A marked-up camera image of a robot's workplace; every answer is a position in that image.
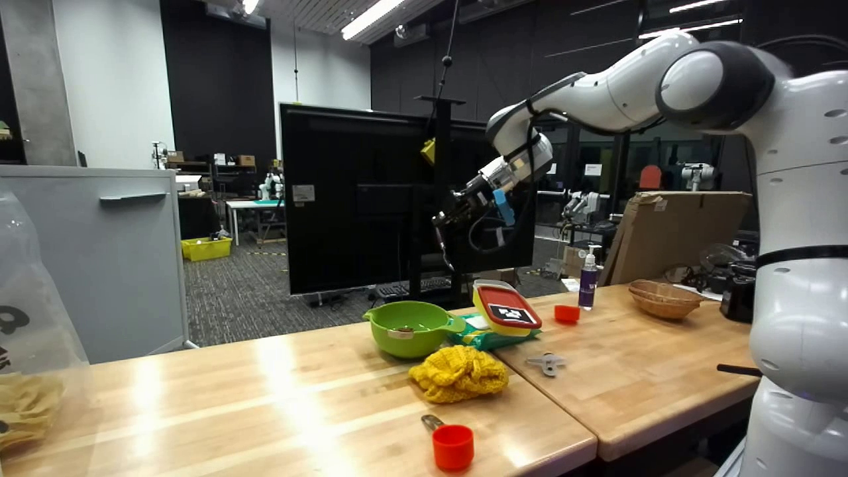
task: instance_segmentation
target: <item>ceiling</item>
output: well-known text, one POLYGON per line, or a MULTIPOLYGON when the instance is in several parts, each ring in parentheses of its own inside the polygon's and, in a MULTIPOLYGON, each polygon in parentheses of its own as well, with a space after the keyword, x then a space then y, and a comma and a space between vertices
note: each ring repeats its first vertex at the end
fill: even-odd
MULTIPOLYGON (((237 12, 240 0, 205 0, 229 12, 237 12)), ((329 34, 341 39, 341 26, 356 13, 368 12, 376 0, 260 0, 257 15, 272 23, 288 23, 302 33, 329 34)), ((408 23, 443 0, 401 0, 399 9, 387 13, 380 22, 352 37, 352 43, 371 46, 383 34, 394 33, 396 23, 408 23)))

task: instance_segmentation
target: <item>white wall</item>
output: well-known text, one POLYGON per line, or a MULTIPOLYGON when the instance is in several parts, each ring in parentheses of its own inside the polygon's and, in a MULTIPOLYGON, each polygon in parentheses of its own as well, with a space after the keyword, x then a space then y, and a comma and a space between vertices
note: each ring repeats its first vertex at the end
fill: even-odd
POLYGON ((151 169, 174 145, 159 0, 52 0, 76 152, 89 167, 151 169))
POLYGON ((277 104, 371 110, 371 50, 295 33, 286 23, 269 23, 269 65, 272 65, 272 127, 274 152, 280 156, 280 114, 277 104))

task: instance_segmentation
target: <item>plastic bag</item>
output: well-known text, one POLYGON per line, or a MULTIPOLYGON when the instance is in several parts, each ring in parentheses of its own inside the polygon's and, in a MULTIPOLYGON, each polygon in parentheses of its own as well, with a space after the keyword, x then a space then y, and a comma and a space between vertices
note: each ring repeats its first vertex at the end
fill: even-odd
POLYGON ((87 390, 83 349, 37 243, 17 198, 0 194, 0 457, 41 439, 87 390))

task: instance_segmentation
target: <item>small bottle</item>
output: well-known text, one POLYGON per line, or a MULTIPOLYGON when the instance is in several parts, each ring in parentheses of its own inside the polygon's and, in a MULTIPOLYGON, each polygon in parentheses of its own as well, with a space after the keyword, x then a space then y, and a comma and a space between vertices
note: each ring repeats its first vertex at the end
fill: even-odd
POLYGON ((583 311, 594 308, 594 284, 598 279, 598 266, 594 258, 594 249, 587 247, 586 258, 583 258, 583 270, 580 270, 580 291, 578 291, 578 306, 583 311))

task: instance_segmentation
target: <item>white cabinet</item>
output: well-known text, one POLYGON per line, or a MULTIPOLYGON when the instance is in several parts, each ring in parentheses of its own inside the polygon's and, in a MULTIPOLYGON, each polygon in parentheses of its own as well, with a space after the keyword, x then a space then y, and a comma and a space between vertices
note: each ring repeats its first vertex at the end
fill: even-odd
POLYGON ((188 343, 174 176, 0 167, 93 363, 188 343))

